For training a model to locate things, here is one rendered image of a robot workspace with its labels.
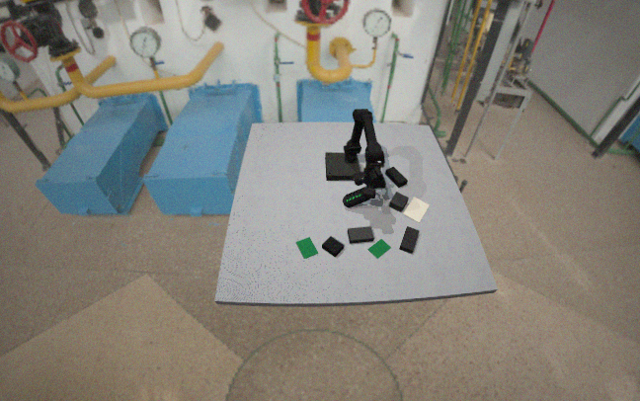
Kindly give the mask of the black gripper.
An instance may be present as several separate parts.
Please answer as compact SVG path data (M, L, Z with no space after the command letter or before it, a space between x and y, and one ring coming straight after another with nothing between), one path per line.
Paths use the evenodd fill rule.
M371 183L369 175L365 171L364 171L364 176L365 176L365 179L366 179L366 182L364 182L364 183L366 184L367 188L363 188L362 196L364 198L366 198L367 200L374 199L375 198L375 189L372 187L373 184Z

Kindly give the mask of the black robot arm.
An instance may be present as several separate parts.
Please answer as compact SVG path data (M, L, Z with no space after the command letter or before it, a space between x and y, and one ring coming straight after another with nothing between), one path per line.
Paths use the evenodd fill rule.
M366 182L364 171L369 175L371 183L378 187L384 182L384 176L381 173L381 168L384 168L384 153L381 146L377 143L375 137L375 131L373 127L372 112L368 109L358 109L353 112L353 118L355 121L353 133L351 139L348 140L345 150L345 162L357 163L356 154L360 154L360 137L364 128L365 139L367 147L365 149L365 169L363 172L354 173L355 184L360 186ZM381 161L378 163L377 161Z

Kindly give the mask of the flat green rectangular card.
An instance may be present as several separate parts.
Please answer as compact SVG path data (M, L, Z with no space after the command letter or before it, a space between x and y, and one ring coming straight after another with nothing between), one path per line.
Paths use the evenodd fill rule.
M296 242L296 245L298 246L304 259L318 254L318 251L315 249L309 237Z

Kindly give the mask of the cream flat square tile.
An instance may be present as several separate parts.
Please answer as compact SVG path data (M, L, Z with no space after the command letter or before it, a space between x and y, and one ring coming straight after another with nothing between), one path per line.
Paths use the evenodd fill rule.
M417 198L413 198L408 207L403 212L404 216L408 216L420 223L422 217L429 209L429 205Z

